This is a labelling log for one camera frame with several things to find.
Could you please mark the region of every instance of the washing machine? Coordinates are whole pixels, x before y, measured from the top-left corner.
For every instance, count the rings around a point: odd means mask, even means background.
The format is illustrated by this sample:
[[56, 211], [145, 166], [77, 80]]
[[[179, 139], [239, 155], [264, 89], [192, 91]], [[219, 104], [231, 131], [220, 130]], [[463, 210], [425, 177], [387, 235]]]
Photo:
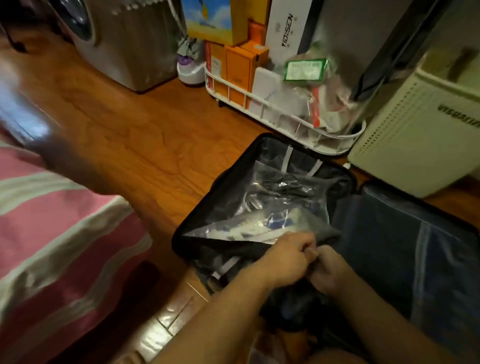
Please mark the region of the washing machine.
[[178, 0], [48, 1], [82, 57], [111, 79], [141, 92], [177, 75]]

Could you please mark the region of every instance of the person's left arm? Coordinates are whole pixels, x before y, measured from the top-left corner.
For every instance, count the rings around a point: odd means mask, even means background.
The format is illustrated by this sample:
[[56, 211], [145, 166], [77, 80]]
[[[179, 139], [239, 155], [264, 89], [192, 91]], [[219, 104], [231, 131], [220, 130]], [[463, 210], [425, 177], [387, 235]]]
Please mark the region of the person's left arm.
[[227, 364], [236, 355], [270, 292], [305, 275], [316, 257], [311, 233], [287, 233], [257, 262], [216, 294], [152, 361], [154, 364]]

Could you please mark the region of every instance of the person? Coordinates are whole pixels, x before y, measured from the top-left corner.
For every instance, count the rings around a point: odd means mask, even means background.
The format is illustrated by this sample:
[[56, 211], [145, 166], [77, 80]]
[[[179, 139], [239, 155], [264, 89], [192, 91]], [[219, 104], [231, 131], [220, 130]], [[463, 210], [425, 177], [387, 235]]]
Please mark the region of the person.
[[[309, 263], [313, 286], [338, 305], [373, 360], [380, 364], [454, 363], [452, 355], [417, 330], [380, 298], [327, 245], [316, 247], [312, 233], [287, 233], [257, 262], [244, 268], [216, 294], [153, 359], [154, 364], [230, 364], [270, 292], [304, 277]], [[364, 363], [348, 354], [348, 363]], [[319, 353], [308, 363], [344, 363], [346, 356]]]

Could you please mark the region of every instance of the person's right arm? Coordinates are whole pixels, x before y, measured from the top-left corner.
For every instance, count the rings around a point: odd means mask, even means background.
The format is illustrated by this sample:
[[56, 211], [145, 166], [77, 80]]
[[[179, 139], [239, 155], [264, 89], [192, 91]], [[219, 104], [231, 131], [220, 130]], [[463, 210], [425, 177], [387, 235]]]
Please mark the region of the person's right arm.
[[378, 364], [454, 363], [453, 356], [385, 302], [332, 247], [318, 248], [322, 265], [310, 281], [336, 302]]

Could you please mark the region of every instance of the washing machine door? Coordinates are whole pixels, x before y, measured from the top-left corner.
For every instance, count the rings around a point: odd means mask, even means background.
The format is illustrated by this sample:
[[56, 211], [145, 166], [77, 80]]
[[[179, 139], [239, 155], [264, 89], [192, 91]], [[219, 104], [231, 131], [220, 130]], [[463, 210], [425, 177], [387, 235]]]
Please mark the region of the washing machine door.
[[83, 0], [48, 0], [62, 21], [80, 39], [92, 39], [92, 21]]

